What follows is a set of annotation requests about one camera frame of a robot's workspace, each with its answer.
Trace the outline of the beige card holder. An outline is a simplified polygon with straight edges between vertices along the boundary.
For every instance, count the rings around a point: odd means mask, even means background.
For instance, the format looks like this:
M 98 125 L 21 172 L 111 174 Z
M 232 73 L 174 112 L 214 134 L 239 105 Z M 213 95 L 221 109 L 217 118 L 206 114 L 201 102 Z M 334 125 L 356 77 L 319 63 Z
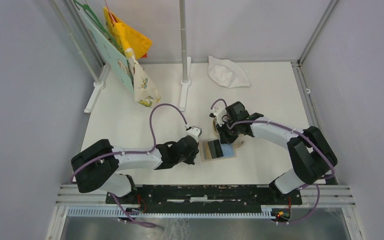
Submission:
M 199 145 L 201 161 L 205 163 L 236 158 L 237 150 L 241 148 L 244 143 L 243 140 L 239 140 L 233 144 L 221 143 L 219 139 L 204 140 Z

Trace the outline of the beige oval tray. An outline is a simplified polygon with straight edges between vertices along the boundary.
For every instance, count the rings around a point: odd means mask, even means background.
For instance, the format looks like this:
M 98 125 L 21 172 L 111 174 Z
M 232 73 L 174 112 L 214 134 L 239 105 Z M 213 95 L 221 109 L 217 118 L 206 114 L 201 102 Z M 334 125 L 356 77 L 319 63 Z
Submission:
M 219 131 L 217 129 L 218 123 L 216 119 L 212 120 L 212 129 L 215 135 L 219 135 Z

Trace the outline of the gold striped card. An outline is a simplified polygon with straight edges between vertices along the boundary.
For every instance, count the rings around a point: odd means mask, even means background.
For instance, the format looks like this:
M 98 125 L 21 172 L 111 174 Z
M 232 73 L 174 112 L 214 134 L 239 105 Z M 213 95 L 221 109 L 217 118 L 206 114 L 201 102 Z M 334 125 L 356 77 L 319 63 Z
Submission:
M 202 142 L 202 154 L 203 154 L 203 161 L 209 161 L 211 158 L 211 151 L 208 141 Z

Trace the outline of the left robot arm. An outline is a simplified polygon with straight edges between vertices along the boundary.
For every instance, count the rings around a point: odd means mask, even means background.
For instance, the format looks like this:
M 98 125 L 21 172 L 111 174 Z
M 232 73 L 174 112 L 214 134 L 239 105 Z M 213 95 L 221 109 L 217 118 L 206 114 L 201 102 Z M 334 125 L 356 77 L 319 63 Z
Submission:
M 130 175 L 118 171 L 165 170 L 181 163 L 193 165 L 198 152 L 199 143 L 190 135 L 151 149 L 117 147 L 108 139 L 101 139 L 75 155 L 70 163 L 80 193 L 102 190 L 131 204 L 137 198 L 134 181 Z

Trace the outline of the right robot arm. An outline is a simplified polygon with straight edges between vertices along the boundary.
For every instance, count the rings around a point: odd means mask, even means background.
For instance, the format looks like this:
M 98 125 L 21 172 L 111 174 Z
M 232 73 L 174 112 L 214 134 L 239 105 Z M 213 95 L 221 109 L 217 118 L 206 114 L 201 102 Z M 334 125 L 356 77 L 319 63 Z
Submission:
M 318 127 L 289 127 L 261 113 L 250 114 L 240 101 L 225 107 L 212 104 L 209 112 L 223 144 L 231 145 L 244 135 L 267 140 L 288 151 L 291 169 L 269 184 L 268 196 L 273 203 L 282 204 L 290 192 L 335 176 L 338 159 Z

